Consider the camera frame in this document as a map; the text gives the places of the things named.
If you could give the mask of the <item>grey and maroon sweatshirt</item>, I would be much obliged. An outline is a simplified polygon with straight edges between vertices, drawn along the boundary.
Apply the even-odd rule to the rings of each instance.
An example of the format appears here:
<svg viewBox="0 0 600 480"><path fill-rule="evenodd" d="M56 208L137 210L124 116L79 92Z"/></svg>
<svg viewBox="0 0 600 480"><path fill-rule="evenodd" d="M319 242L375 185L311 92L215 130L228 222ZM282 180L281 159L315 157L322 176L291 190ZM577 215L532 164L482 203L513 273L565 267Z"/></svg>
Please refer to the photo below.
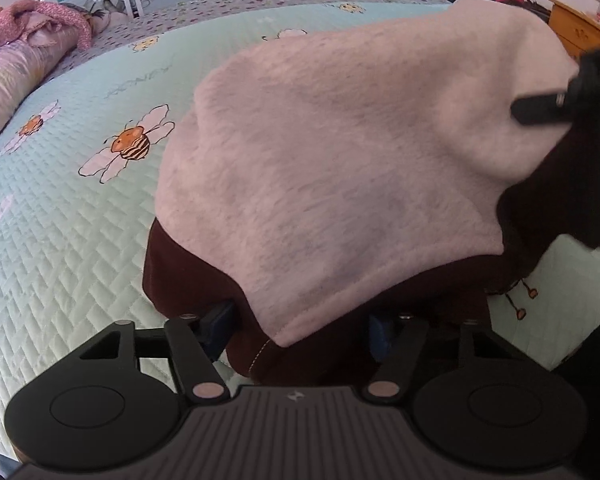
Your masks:
<svg viewBox="0 0 600 480"><path fill-rule="evenodd" d="M502 292L562 235L600 248L600 115L510 112L566 106L577 70L488 0L237 53L169 136L145 294L168 318L236 304L226 353L255 382L362 382L372 315Z"/></svg>

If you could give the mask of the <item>wooden dresser desk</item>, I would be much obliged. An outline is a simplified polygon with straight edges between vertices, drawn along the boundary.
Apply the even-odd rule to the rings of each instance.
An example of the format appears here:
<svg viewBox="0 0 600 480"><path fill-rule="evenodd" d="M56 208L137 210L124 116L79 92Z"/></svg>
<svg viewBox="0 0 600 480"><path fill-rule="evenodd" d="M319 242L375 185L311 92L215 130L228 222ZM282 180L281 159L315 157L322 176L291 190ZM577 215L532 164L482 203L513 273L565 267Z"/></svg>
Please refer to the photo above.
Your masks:
<svg viewBox="0 0 600 480"><path fill-rule="evenodd" d="M567 53L578 60L585 52L600 49L600 23L559 0L548 0L548 26L562 42Z"/></svg>

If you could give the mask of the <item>floral rolled quilt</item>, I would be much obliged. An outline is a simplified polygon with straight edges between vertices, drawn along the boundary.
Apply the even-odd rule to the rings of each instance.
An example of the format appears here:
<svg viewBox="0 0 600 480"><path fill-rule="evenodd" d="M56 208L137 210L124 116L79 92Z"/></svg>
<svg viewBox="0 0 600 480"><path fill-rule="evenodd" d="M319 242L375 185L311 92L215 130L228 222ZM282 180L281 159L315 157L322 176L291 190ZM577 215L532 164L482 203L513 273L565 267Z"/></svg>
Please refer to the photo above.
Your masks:
<svg viewBox="0 0 600 480"><path fill-rule="evenodd" d="M76 47L78 32L64 27L58 32L41 29L29 37L0 47L0 133L21 102Z"/></svg>

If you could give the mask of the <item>pink crumpled garment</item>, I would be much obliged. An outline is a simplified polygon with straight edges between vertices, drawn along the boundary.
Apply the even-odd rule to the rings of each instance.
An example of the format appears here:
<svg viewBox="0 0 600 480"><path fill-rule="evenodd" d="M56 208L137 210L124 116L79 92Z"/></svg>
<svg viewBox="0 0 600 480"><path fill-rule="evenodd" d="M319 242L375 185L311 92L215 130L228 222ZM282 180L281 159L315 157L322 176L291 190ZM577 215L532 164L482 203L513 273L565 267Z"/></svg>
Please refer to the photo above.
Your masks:
<svg viewBox="0 0 600 480"><path fill-rule="evenodd" d="M61 32L64 28L78 33L79 49L91 47L92 26L82 12L60 3L18 0L0 10L0 47L17 40L28 42L40 30Z"/></svg>

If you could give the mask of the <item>teal bee-pattern bedspread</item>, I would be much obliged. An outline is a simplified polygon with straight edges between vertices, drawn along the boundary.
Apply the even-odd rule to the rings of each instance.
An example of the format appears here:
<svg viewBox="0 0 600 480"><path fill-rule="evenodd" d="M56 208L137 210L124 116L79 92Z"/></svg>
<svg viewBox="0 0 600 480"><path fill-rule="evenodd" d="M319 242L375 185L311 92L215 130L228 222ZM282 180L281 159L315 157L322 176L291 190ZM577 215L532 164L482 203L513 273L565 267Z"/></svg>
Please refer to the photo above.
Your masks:
<svg viewBox="0 0 600 480"><path fill-rule="evenodd" d="M0 456L14 456L3 418L29 380L114 321L163 322L142 275L164 146L152 144L109 181L81 176L84 162L157 106L178 122L199 81L242 49L437 10L334 0L201 20L184 6L174 29L121 35L115 49L59 73L22 103L0 134Z"/></svg>

